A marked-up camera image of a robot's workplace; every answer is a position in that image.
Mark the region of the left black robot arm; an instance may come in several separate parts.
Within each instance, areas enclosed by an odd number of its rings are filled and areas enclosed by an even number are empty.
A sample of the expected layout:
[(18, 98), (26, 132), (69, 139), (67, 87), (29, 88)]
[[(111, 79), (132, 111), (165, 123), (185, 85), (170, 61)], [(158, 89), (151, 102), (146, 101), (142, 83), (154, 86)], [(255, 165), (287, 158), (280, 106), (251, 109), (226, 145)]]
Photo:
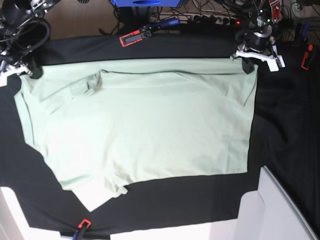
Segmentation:
[(239, 45), (230, 58), (240, 58), (242, 70), (246, 74), (254, 71), (254, 60), (266, 62), (271, 72), (278, 72), (286, 66), (283, 57), (278, 54), (277, 38), (273, 36), (282, 20), (282, 1), (261, 0), (259, 4), (255, 1), (253, 4), (254, 9), (248, 12), (248, 27), (235, 34)]

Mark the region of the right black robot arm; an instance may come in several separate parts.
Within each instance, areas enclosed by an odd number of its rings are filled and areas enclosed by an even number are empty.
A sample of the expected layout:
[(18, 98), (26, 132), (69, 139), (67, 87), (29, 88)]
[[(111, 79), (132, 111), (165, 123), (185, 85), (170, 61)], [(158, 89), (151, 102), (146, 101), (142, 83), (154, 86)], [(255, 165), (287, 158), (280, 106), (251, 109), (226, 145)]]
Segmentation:
[(4, 0), (0, 7), (0, 86), (8, 84), (12, 75), (28, 75), (39, 79), (43, 69), (36, 63), (33, 51), (51, 35), (45, 20), (58, 0)]

